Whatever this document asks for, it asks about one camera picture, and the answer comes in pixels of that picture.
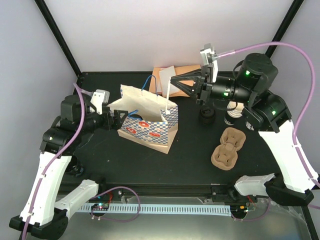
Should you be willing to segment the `stack of paper cups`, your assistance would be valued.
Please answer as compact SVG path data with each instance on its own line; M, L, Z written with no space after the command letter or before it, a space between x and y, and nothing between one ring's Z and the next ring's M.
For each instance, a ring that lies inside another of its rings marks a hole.
M224 122L229 126L233 126L236 120L242 117L243 109L244 109L243 103L230 101L226 108L226 113L224 115Z

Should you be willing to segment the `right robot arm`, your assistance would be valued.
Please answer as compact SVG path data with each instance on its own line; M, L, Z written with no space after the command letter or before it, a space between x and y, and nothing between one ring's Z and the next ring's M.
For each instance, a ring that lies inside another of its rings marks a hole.
M211 100L243 104L241 114L263 138L272 152L280 174L242 176L228 187L234 202L244 196L265 196L283 206L307 206L319 176L307 165L299 142L293 139L294 123L286 102L270 91L278 69L262 53L251 53L238 63L233 78L216 75L212 64L173 76L170 82L199 105Z

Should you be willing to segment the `brown cardboard cup carrier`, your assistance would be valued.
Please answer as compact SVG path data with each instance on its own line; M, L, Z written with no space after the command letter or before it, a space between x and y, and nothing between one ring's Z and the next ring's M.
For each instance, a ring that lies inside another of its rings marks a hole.
M226 128L220 137L220 145L211 155L211 163L221 170L231 170L237 162L238 151L243 147L245 141L244 132L233 127Z

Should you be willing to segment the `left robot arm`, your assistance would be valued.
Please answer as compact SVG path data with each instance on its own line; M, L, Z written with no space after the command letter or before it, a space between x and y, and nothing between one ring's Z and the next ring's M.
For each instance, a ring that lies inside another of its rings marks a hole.
M65 232L70 218L88 200L103 199L106 185L90 179L61 200L56 200L65 174L79 176L82 164L74 156L82 136L97 129L118 130L128 112L111 110L102 92L69 95L61 102L60 115L43 134L36 178L22 212L10 219L9 227L19 231L20 239L27 233L43 240L57 240Z

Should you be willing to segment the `blue checkered paper bag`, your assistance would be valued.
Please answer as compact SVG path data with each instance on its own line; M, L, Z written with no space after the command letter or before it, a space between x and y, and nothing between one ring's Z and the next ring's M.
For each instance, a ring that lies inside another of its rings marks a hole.
M178 132L178 105L167 97L162 97L142 88L121 85L121 98L110 103L112 111L128 111L122 127L117 130L124 139L168 154ZM143 120L133 119L132 114Z

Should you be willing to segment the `stack of black lids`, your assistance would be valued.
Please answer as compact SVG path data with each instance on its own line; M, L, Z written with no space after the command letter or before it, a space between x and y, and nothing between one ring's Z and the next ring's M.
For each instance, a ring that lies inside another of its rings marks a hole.
M198 118L204 125L213 124L216 120L216 111L210 106L204 106L200 109Z

